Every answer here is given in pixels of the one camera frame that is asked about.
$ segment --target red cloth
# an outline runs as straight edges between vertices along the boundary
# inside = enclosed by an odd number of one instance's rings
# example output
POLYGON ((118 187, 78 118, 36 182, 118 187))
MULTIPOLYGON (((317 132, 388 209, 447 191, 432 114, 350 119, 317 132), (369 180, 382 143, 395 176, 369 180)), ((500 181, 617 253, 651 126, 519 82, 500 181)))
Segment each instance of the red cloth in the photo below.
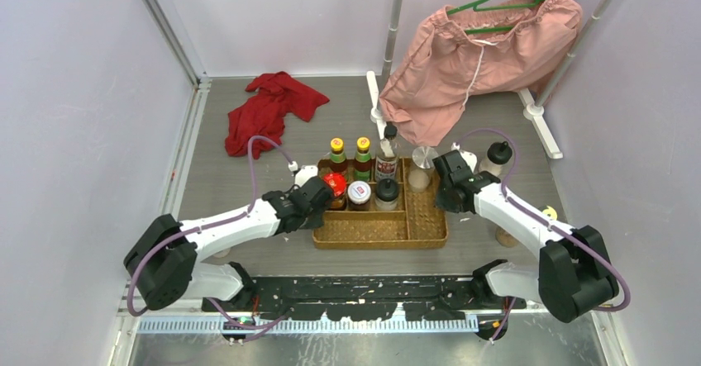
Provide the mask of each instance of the red cloth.
MULTIPOLYGON (((229 136, 224 140, 224 148, 232 157, 241 157, 248 152, 248 140, 254 135, 269 137, 282 145, 284 116, 292 112, 301 120, 309 122, 317 107, 326 104, 329 98, 314 89, 293 79, 281 71, 276 74, 262 74, 246 87, 247 92, 258 90, 243 106, 229 112, 229 136)), ((258 159, 261 151, 272 150, 267 142, 253 142, 253 158, 258 159)))

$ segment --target white wall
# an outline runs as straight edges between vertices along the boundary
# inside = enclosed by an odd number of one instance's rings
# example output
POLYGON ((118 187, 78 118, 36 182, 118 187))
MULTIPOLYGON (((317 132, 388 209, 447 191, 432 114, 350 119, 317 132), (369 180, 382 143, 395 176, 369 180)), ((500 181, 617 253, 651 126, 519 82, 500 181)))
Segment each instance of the white wall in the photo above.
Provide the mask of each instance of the white wall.
MULTIPOLYGON (((213 77, 380 70, 392 0, 160 0, 194 61, 213 77)), ((446 4, 404 0, 395 62, 417 25, 446 4)))
POLYGON ((189 82, 141 0, 0 0, 0 364, 105 364, 189 82))
POLYGON ((599 228, 631 285, 635 365, 701 364, 698 6, 615 0, 547 107, 567 216, 599 228))

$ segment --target condiment bottle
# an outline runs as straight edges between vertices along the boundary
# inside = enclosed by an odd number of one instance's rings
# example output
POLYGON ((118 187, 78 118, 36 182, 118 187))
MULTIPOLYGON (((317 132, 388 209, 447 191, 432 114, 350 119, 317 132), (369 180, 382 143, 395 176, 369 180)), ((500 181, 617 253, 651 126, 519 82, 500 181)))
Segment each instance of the condiment bottle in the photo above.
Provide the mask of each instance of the condiment bottle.
POLYGON ((383 178, 374 190, 374 204, 379 211, 389 212, 399 204, 399 184, 393 178, 383 178))
POLYGON ((374 180, 397 177, 397 162, 399 161, 399 143, 397 142, 397 127, 388 123, 384 128, 384 138, 379 141, 375 154, 374 180))
POLYGON ((343 139, 331 139, 331 157, 329 167, 332 172, 340 173, 346 176, 348 172, 348 159, 346 152, 343 150, 343 139))
POLYGON ((344 211, 346 209, 346 178, 340 173, 329 173, 323 179, 333 190, 333 200, 329 210, 344 211))
POLYGON ((353 162, 353 177, 362 182, 370 181, 370 171, 372 170, 372 160, 370 160, 370 139, 360 137, 357 142, 358 150, 355 152, 353 162))
POLYGON ((479 162, 477 172, 489 172, 498 177, 502 173, 502 167, 511 159, 513 150, 509 147, 508 142, 496 142, 487 150, 487 158, 479 162))
POLYGON ((352 211, 367 212, 370 209, 372 189, 366 182, 353 182, 348 186, 348 207, 352 211))

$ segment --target red jar lid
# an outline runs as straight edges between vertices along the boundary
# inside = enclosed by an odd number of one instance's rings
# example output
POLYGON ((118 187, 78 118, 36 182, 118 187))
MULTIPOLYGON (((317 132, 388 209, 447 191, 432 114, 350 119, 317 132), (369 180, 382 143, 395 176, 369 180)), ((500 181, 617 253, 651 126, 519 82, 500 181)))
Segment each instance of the red jar lid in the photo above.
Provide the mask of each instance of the red jar lid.
POLYGON ((327 182, 331 190, 333 190, 334 197, 340 197, 346 193, 346 178, 344 178, 342 174, 329 173, 324 176, 324 181, 327 182))

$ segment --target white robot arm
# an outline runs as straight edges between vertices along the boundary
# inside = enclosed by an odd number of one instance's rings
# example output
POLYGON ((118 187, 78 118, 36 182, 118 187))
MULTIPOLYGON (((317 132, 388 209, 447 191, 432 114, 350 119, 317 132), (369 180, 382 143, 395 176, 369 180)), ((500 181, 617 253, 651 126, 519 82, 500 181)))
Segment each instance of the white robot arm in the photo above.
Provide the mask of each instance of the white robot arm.
POLYGON ((554 231, 571 234, 609 262, 603 238, 594 228, 554 221, 509 192, 491 173, 473 173, 459 150, 434 159, 441 178, 436 206, 448 212, 472 212, 498 224, 538 260, 535 269, 495 260, 473 272, 476 297, 520 297, 546 306, 558 320, 570 322, 618 295, 616 278, 600 262, 554 231))
POLYGON ((290 190, 266 193, 251 205, 197 220, 177 222, 171 215, 157 217, 124 258, 124 266, 134 277, 139 264, 147 259, 136 286, 149 310, 165 308, 180 298, 231 301, 250 296, 246 289, 252 282, 239 264, 202 261, 249 240, 320 227, 322 213, 332 198, 333 191, 318 177, 317 167, 304 166, 295 174, 290 190), (188 234, 146 258, 163 240, 183 233, 188 234))

